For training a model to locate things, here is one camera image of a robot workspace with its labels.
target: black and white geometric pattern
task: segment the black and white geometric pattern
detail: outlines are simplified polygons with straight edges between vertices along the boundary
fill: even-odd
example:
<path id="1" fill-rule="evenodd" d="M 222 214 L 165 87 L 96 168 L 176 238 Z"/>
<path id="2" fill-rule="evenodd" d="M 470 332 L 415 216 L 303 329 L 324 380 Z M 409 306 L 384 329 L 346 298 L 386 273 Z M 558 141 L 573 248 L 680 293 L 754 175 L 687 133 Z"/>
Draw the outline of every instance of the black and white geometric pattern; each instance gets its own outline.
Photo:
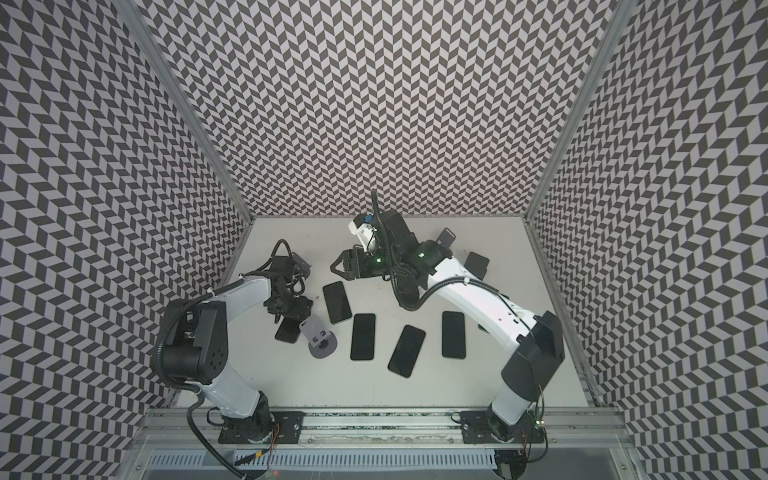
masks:
<path id="1" fill-rule="evenodd" d="M 655 478 L 768 478 L 767 18 L 641 1 L 535 219 Z"/>
<path id="2" fill-rule="evenodd" d="M 137 0 L 259 215 L 521 214 L 615 0 Z"/>
<path id="3" fill-rule="evenodd" d="M 243 220 L 108 0 L 4 0 L 0 76 L 0 478 L 106 477 Z"/>

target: black mounting plate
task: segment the black mounting plate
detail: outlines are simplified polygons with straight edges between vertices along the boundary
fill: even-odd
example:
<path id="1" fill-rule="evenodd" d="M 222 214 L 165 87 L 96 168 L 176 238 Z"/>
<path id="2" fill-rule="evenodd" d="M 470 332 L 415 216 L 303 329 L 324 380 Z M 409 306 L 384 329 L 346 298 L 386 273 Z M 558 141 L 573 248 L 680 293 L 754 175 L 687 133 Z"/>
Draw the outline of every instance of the black mounting plate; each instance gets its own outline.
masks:
<path id="1" fill-rule="evenodd" d="M 280 424 L 280 433 L 277 435 L 276 444 L 295 445 L 299 443 L 299 435 L 301 435 L 301 427 L 304 422 L 304 412 L 301 411 L 287 411 L 287 412 L 271 412 L 275 418 L 275 423 Z M 221 445 L 252 445 L 244 436 L 237 435 L 237 432 L 222 427 L 221 433 L 219 433 L 219 443 Z"/>
<path id="2" fill-rule="evenodd" d="M 518 434 L 510 442 L 500 442 L 491 434 L 491 429 L 488 427 L 488 415 L 485 410 L 462 410 L 458 414 L 462 420 L 462 437 L 465 444 L 499 443 L 505 445 L 506 443 L 523 443 L 523 432 L 528 437 L 528 442 L 531 443 L 531 427 L 533 426 L 531 415 L 526 414 L 520 418 L 515 426 Z M 541 430 L 532 429 L 532 431 L 532 443 L 544 443 L 544 434 Z"/>

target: patterned wall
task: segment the patterned wall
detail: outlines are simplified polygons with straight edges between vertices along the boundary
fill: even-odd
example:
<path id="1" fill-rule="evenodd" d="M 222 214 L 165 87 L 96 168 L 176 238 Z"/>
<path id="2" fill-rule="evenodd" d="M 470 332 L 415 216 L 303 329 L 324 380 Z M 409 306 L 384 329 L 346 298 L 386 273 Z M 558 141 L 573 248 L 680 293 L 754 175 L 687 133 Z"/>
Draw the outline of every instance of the patterned wall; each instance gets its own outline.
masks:
<path id="1" fill-rule="evenodd" d="M 768 478 L 767 18 L 640 2 L 535 218 L 655 478 Z"/>
<path id="2" fill-rule="evenodd" d="M 521 214 L 615 0 L 137 0 L 251 209 Z"/>
<path id="3" fill-rule="evenodd" d="M 4 0 L 0 63 L 0 478 L 110 475 L 243 221 L 109 1 Z"/>

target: white table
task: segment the white table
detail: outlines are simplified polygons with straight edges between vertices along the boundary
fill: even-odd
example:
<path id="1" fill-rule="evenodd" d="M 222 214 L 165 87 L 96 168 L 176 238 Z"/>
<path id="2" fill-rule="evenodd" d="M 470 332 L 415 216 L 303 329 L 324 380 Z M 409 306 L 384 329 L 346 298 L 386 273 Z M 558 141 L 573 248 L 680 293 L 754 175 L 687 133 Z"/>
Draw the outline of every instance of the white table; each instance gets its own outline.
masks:
<path id="1" fill-rule="evenodd" d="M 231 364 L 246 381 L 266 393 L 271 406 L 488 406 L 501 388 L 500 372 L 509 356 L 478 329 L 477 323 L 466 318 L 466 358 L 443 358 L 442 312 L 457 310 L 450 302 L 435 295 L 420 310 L 408 312 L 398 307 L 389 282 L 380 278 L 346 281 L 330 272 L 330 264 L 339 254 L 358 243 L 347 229 L 350 220 L 257 219 L 235 276 L 260 266 L 275 242 L 286 239 L 291 249 L 312 265 L 305 295 L 314 301 L 314 313 L 327 321 L 323 286 L 342 280 L 353 314 L 376 314 L 374 359 L 349 359 L 351 319 L 335 326 L 328 323 L 339 340 L 338 349 L 328 358 L 315 359 L 303 336 L 293 345 L 275 340 L 273 316 L 256 306 L 230 324 Z M 450 228 L 457 237 L 453 253 L 462 262 L 470 251 L 491 260 L 485 282 L 524 308 L 537 313 L 554 311 L 520 218 L 406 218 L 406 223 L 419 241 L 436 239 L 443 227 Z M 390 372 L 387 364 L 407 324 L 425 330 L 426 338 L 413 374 L 405 379 Z M 570 354 L 547 386 L 545 399 L 547 406 L 588 405 Z M 177 405 L 193 402 L 194 395 L 182 392 Z"/>

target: smartphone screen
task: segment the smartphone screen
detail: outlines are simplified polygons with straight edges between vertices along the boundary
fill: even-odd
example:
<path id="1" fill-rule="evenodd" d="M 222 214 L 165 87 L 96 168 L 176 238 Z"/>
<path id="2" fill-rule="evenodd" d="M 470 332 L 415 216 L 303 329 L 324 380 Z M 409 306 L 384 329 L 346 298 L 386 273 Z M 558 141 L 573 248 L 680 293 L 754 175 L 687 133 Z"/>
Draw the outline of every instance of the smartphone screen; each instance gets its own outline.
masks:
<path id="1" fill-rule="evenodd" d="M 464 359 L 467 356 L 464 313 L 442 313 L 442 355 L 448 359 Z"/>
<path id="2" fill-rule="evenodd" d="M 373 360 L 373 346 L 376 341 L 376 315 L 358 313 L 352 324 L 352 360 Z"/>
<path id="3" fill-rule="evenodd" d="M 413 366 L 416 364 L 416 359 L 419 357 L 425 336 L 424 330 L 406 325 L 402 329 L 400 340 L 397 341 L 392 358 L 389 359 L 389 365 L 387 366 L 389 371 L 409 378 L 413 372 Z"/>

